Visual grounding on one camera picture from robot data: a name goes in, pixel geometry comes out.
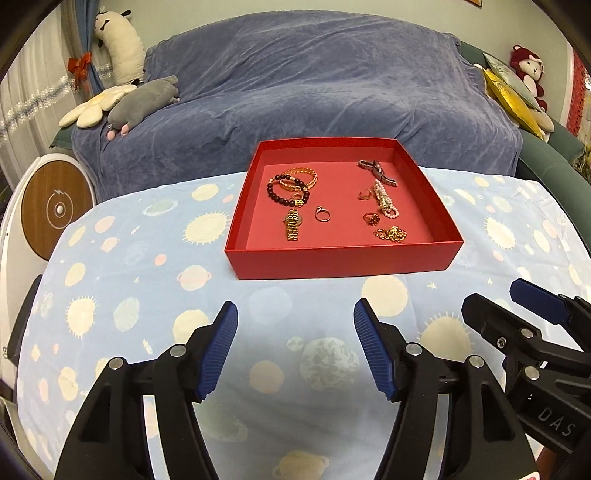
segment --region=jewelry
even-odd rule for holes
[[[404,242],[406,232],[397,226],[393,226],[390,230],[378,228],[374,235],[382,240],[390,240],[391,242]]]
[[[297,240],[297,228],[301,225],[301,216],[298,213],[297,209],[292,208],[288,213],[287,216],[283,219],[283,223],[287,227],[287,240],[288,241],[296,241]]]
[[[326,213],[328,215],[328,218],[320,218],[318,216],[319,213]],[[316,213],[314,214],[314,217],[319,222],[328,222],[330,220],[330,212],[327,209],[318,206],[318,207],[316,207]]]
[[[377,213],[366,213],[363,219],[368,225],[377,225],[379,222],[379,215]]]
[[[379,208],[384,216],[395,219],[398,217],[398,209],[392,203],[392,199],[386,193],[384,185],[379,180],[374,183],[375,197],[378,199]]]
[[[369,200],[371,198],[371,190],[364,190],[359,192],[359,200]]]
[[[281,180],[292,181],[300,189],[301,193],[297,192],[296,194],[294,194],[293,200],[281,198],[279,195],[277,195],[275,192],[273,192],[273,185],[275,183],[279,183]],[[300,194],[301,198],[295,199],[295,196],[297,194]],[[267,183],[267,195],[274,202],[277,202],[277,203],[280,203],[282,205],[289,206],[289,207],[301,207],[302,205],[305,205],[308,202],[308,198],[310,198],[310,192],[308,192],[308,187],[306,187],[306,184],[303,181],[301,181],[300,179],[297,179],[295,177],[292,177],[291,175],[286,175],[286,174],[275,175],[271,180],[269,180],[269,183]]]
[[[310,190],[314,185],[316,185],[316,182],[318,181],[318,174],[311,168],[307,167],[290,168],[289,170],[283,172],[283,175],[293,175],[295,173],[307,173],[308,175],[312,176],[312,180],[306,183],[306,187],[308,188],[308,190]],[[300,186],[292,185],[290,183],[287,183],[287,181],[285,180],[280,180],[279,185],[281,185],[282,189],[289,190],[290,192],[299,192],[301,190]]]
[[[357,165],[359,165],[361,168],[365,170],[370,170],[374,174],[374,177],[376,177],[379,181],[385,183],[386,185],[390,185],[391,187],[395,187],[398,185],[398,183],[396,183],[396,180],[390,179],[386,176],[386,174],[384,173],[384,169],[379,164],[379,162],[359,160]]]

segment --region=gold pillow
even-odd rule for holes
[[[482,70],[482,73],[486,84],[491,88],[505,111],[515,118],[524,129],[543,140],[544,132],[521,97],[490,70]]]

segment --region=silver ring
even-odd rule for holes
[[[318,217],[318,214],[319,213],[325,213],[325,214],[327,214],[328,215],[328,218],[319,218]],[[328,222],[330,220],[330,212],[327,209],[318,206],[318,207],[316,207],[316,213],[314,214],[314,217],[319,222]]]

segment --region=dark beaded bracelet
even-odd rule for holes
[[[281,180],[289,180],[293,182],[296,186],[300,187],[301,192],[296,192],[295,194],[299,194],[301,198],[296,200],[288,200],[281,198],[279,195],[273,192],[273,185],[275,183],[279,183]],[[308,191],[308,187],[306,187],[306,184],[302,180],[287,174],[275,175],[271,180],[269,180],[269,183],[267,184],[267,194],[269,195],[269,198],[271,198],[271,200],[281,205],[285,205],[286,207],[301,207],[302,205],[305,205],[308,202],[308,199],[310,198],[310,192]]]

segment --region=bed sheet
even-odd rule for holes
[[[534,181],[423,171],[465,239],[446,271],[238,281],[223,247],[243,173],[113,199],[70,225],[41,282],[18,370],[21,420],[41,458],[55,469],[109,358],[155,358],[225,300],[238,307],[238,332],[217,389],[196,406],[222,480],[373,479],[397,406],[377,391],[357,339],[360,297],[407,340],[446,358],[482,355],[499,378],[502,356],[462,322],[473,292],[574,345],[508,293],[521,276],[591,300],[591,261],[556,201]],[[427,479],[437,476],[446,403]],[[165,479],[153,399],[145,405],[155,475]]]

